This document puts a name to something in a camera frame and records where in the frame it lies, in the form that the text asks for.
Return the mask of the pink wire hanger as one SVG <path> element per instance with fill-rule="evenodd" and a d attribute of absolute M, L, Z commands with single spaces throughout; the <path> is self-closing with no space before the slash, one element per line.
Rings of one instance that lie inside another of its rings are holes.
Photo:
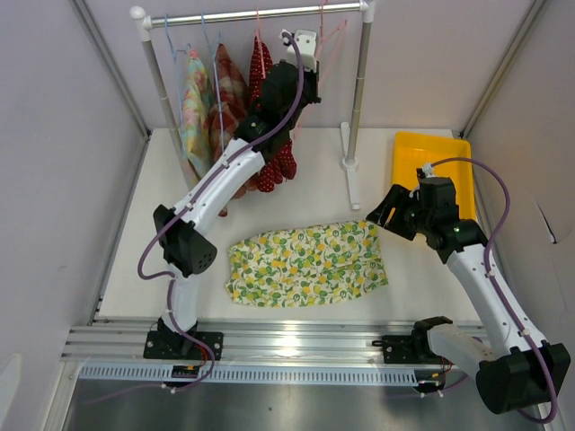
<path fill-rule="evenodd" d="M 254 36 L 257 43 L 261 44 L 261 18 L 260 18 L 260 11 L 259 8 L 256 6 L 255 9 L 255 21 L 256 21 L 256 28 L 254 30 Z"/>
<path fill-rule="evenodd" d="M 332 29 L 325 29 L 324 13 L 325 7 L 329 4 L 328 1 L 322 1 L 320 6 L 320 39 L 316 50 L 316 56 L 320 60 L 318 69 L 318 91 L 328 79 L 334 64 L 338 59 L 341 52 L 342 43 L 345 40 L 347 20 L 342 19 L 341 22 Z"/>

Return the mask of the red polka dot skirt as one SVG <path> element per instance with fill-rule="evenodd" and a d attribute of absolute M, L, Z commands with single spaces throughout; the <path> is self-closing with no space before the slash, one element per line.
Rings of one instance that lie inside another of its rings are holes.
<path fill-rule="evenodd" d="M 261 86 L 272 66 L 273 61 L 267 46 L 255 35 L 248 82 L 250 103 L 254 103 L 261 95 Z M 260 192 L 271 193 L 278 185 L 293 180 L 296 172 L 293 142 L 289 138 L 273 160 L 262 168 L 254 182 Z"/>

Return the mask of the lemon print cloth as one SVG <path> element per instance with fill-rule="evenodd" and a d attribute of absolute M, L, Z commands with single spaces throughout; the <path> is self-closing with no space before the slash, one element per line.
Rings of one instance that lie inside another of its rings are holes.
<path fill-rule="evenodd" d="M 388 284 L 378 227 L 367 220 L 269 231 L 228 249 L 234 303 L 260 308 L 347 302 Z"/>

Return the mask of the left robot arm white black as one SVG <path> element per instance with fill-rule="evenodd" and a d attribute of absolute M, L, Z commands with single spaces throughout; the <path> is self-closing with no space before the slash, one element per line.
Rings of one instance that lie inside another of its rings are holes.
<path fill-rule="evenodd" d="M 170 278 L 168 304 L 147 339 L 147 358 L 197 359 L 197 299 L 200 276 L 214 262 L 217 247 L 208 239 L 211 225 L 235 193 L 288 146 L 303 109 L 320 102 L 317 65 L 282 60 L 273 65 L 247 116 L 207 175 L 174 207 L 153 214 L 154 243 L 163 250 Z"/>

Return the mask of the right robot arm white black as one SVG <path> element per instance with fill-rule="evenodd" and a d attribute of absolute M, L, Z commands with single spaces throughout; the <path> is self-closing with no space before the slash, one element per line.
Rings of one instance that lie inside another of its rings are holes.
<path fill-rule="evenodd" d="M 414 323 L 411 354 L 424 363 L 438 357 L 457 366 L 473 378 L 484 405 L 494 414 L 524 413 L 547 403 L 550 411 L 539 421 L 552 422 L 571 356 L 530 321 L 492 266 L 481 227 L 459 216 L 453 181 L 421 179 L 414 191 L 394 184 L 367 220 L 409 241 L 424 235 L 464 288 L 489 340 L 483 344 L 438 316 Z"/>

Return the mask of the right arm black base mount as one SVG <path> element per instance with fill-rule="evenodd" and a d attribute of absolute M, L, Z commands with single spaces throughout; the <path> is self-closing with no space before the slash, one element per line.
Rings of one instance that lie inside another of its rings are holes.
<path fill-rule="evenodd" d="M 442 365 L 445 359 L 434 354 L 427 341 L 412 335 L 384 335 L 371 342 L 388 365 Z"/>

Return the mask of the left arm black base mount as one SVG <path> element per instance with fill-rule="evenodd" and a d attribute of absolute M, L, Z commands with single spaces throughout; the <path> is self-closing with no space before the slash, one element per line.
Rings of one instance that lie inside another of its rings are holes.
<path fill-rule="evenodd" d="M 213 351 L 216 361 L 220 360 L 224 346 L 223 332 L 198 331 L 193 337 Z M 147 333 L 143 351 L 145 359 L 199 361 L 205 356 L 210 358 L 209 354 L 202 353 L 197 342 L 192 342 L 179 333 L 170 330 L 151 330 Z"/>

